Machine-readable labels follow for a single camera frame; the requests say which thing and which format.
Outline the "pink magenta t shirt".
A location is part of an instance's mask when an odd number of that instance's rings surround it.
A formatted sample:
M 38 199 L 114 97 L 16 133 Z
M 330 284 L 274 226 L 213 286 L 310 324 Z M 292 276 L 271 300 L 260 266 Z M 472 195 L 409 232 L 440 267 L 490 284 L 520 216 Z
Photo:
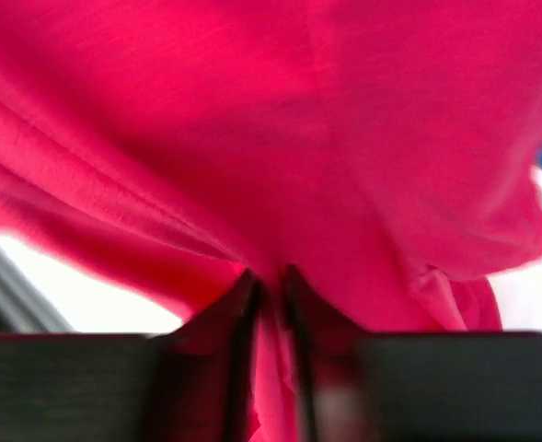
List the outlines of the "pink magenta t shirt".
M 542 1 L 0 1 L 0 229 L 182 318 L 251 269 L 255 441 L 296 438 L 283 268 L 368 331 L 498 330 L 541 150 Z

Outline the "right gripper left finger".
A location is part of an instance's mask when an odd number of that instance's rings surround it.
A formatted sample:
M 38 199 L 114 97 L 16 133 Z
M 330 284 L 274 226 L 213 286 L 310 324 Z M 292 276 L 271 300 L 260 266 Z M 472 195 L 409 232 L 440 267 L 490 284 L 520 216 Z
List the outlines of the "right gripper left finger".
M 0 441 L 244 441 L 259 286 L 176 331 L 0 333 Z

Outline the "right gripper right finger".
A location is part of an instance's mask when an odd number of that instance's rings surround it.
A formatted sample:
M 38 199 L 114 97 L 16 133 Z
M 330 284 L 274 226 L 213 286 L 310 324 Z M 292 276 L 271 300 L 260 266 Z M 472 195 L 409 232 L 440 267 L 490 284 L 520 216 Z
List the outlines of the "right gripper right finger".
M 370 332 L 283 275 L 304 441 L 542 441 L 542 332 Z

